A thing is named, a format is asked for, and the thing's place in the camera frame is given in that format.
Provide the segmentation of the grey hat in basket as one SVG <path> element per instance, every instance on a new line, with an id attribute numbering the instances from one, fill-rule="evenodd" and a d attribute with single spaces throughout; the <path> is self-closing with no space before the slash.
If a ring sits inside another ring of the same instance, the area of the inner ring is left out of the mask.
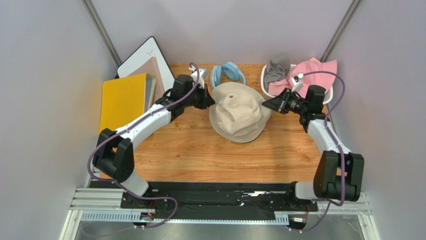
<path id="1" fill-rule="evenodd" d="M 272 59 L 266 65 L 263 81 L 265 84 L 283 80 L 291 69 L 291 60 L 287 53 L 282 53 Z"/>

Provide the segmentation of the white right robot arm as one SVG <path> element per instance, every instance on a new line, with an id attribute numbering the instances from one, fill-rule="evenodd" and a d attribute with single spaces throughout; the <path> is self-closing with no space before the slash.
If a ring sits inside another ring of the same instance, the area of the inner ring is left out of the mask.
<path id="1" fill-rule="evenodd" d="M 365 160 L 339 140 L 323 112 L 324 98 L 325 89 L 311 85 L 305 97 L 285 88 L 262 105 L 280 114 L 298 114 L 304 131 L 321 154 L 313 180 L 293 182 L 292 196 L 298 200 L 332 200 L 337 205 L 356 202 L 361 195 Z"/>

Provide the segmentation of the yellow binder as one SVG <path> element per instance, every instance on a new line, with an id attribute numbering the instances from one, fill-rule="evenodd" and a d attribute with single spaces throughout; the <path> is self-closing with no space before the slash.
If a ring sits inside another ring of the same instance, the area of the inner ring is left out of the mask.
<path id="1" fill-rule="evenodd" d="M 149 110 L 156 84 L 156 77 L 149 73 L 103 82 L 99 131 L 120 128 Z"/>

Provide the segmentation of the light blue headphones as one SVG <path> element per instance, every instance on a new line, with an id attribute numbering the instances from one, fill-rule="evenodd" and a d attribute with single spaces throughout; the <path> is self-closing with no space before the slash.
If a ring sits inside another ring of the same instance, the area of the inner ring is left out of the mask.
<path id="1" fill-rule="evenodd" d="M 246 78 L 240 68 L 235 63 L 228 61 L 222 65 L 215 65 L 212 68 L 209 79 L 213 89 L 221 84 L 222 74 L 231 81 L 241 81 L 243 85 L 247 84 Z"/>

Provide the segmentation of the pink brown folder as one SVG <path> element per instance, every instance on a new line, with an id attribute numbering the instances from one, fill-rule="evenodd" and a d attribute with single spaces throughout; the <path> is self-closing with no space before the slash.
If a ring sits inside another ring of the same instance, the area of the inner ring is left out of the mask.
<path id="1" fill-rule="evenodd" d="M 154 104 L 155 101 L 161 98 L 164 92 L 166 91 L 156 57 L 151 57 L 147 62 L 145 62 L 142 66 L 140 66 L 138 69 L 133 71 L 129 76 L 134 76 L 134 75 L 139 75 L 144 73 L 152 75 L 156 78 L 156 86 L 154 90 L 154 96 L 152 99 L 152 103 Z"/>

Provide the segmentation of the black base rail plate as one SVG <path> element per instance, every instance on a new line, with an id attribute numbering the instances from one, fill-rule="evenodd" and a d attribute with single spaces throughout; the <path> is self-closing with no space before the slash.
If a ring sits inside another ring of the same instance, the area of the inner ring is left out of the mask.
<path id="1" fill-rule="evenodd" d="M 268 221 L 275 212 L 316 213 L 318 206 L 291 198 L 289 183 L 172 182 L 151 181 L 145 194 L 151 200 L 123 193 L 122 209 L 151 209 L 163 219 L 173 213 L 174 220 Z"/>

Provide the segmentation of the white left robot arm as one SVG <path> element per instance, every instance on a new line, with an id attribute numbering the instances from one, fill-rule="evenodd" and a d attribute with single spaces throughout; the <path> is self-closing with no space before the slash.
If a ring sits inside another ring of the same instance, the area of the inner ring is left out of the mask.
<path id="1" fill-rule="evenodd" d="M 142 197 L 150 185 L 135 172 L 134 150 L 155 131 L 182 115 L 186 108 L 204 110 L 214 103 L 202 76 L 181 74 L 146 113 L 116 130 L 102 130 L 88 166 L 106 174 L 108 182 Z"/>

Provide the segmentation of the pink bucket hat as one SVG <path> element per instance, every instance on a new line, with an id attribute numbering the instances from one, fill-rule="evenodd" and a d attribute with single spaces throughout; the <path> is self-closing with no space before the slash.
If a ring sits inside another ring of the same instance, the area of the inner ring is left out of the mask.
<path id="1" fill-rule="evenodd" d="M 325 89 L 325 93 L 327 94 L 331 87 L 334 84 L 336 77 L 332 74 L 328 73 L 314 73 L 310 75 L 306 75 L 307 73 L 317 72 L 317 71 L 325 71 L 337 74 L 338 70 L 338 61 L 332 60 L 328 62 L 320 62 L 316 58 L 311 58 L 309 60 L 303 61 L 296 65 L 296 67 L 291 71 L 289 75 L 289 80 L 291 84 L 291 89 L 294 87 L 294 84 L 291 82 L 291 78 L 293 76 L 303 74 L 302 78 L 303 87 L 298 91 L 301 97 L 305 97 L 307 95 L 308 87 L 311 85 L 320 86 Z"/>

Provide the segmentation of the pink and beige reversible hat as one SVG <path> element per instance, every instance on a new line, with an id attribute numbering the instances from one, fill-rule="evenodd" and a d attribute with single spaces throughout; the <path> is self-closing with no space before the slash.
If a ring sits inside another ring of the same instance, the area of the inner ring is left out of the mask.
<path id="1" fill-rule="evenodd" d="M 209 107 L 209 120 L 217 134 L 235 143 L 257 139 L 266 127 L 272 110 L 255 89 L 237 82 L 225 82 L 211 92 L 215 104 Z"/>

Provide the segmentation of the white board black frame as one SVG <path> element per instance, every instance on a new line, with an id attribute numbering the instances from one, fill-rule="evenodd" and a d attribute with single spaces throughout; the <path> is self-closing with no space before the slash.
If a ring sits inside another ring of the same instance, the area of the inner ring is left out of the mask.
<path id="1" fill-rule="evenodd" d="M 137 48 L 116 70 L 119 78 L 125 78 L 147 62 L 156 57 L 165 90 L 172 88 L 175 77 L 167 63 L 156 39 L 151 36 Z"/>

